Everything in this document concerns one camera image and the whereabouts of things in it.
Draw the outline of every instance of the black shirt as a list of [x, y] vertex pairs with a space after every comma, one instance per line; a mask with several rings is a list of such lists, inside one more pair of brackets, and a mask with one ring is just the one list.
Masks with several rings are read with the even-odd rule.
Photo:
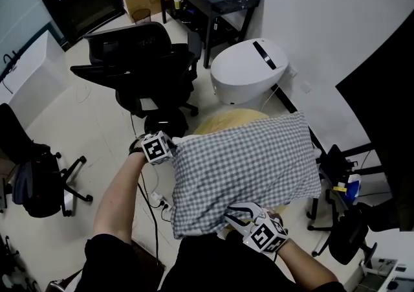
[[[85, 247], [87, 261], [76, 292], [141, 291], [139, 258], [132, 246], [101, 234]], [[243, 243], [215, 235], [184, 238], [175, 265], [167, 274], [162, 292], [168, 291], [302, 291], [267, 256]], [[315, 291], [344, 292], [340, 283]]]

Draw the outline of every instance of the black desk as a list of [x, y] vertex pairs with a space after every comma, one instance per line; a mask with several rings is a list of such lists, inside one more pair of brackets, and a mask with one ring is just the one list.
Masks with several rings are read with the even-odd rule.
[[[245, 39], [247, 28], [252, 20], [255, 7], [259, 5], [260, 0], [183, 0], [183, 3], [188, 3], [191, 7], [196, 8], [205, 19], [198, 21], [198, 26], [194, 27], [191, 21], [184, 22], [186, 28], [190, 31], [196, 31], [200, 34], [201, 40], [204, 43], [204, 67], [208, 68], [210, 61], [210, 51], [212, 47], [220, 45], [224, 42], [235, 43], [242, 42]], [[182, 16], [181, 10], [175, 10], [173, 0], [161, 0], [162, 21], [166, 23], [166, 12], [180, 21]], [[222, 15], [230, 14], [232, 12], [247, 10], [245, 21], [240, 31], [236, 30], [229, 22], [224, 20]]]

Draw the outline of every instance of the toilet seat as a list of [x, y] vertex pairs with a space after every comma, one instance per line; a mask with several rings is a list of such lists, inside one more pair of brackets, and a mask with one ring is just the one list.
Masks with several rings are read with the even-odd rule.
[[267, 39], [240, 42], [212, 63], [214, 91], [225, 104], [242, 104], [268, 91], [289, 65], [283, 50]]

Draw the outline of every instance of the gray checkered pillowcase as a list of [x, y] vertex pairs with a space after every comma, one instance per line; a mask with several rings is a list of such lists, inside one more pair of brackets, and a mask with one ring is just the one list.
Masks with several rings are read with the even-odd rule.
[[227, 225], [227, 206], [235, 202], [273, 207], [321, 192], [301, 111], [184, 142], [173, 165], [177, 185], [171, 222], [176, 239], [219, 232]]

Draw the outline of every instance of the chair armrest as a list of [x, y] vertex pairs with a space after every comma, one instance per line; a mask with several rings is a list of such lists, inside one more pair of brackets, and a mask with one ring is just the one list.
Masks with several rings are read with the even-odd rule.
[[188, 32], [188, 50], [199, 60], [201, 57], [201, 39], [198, 33]]

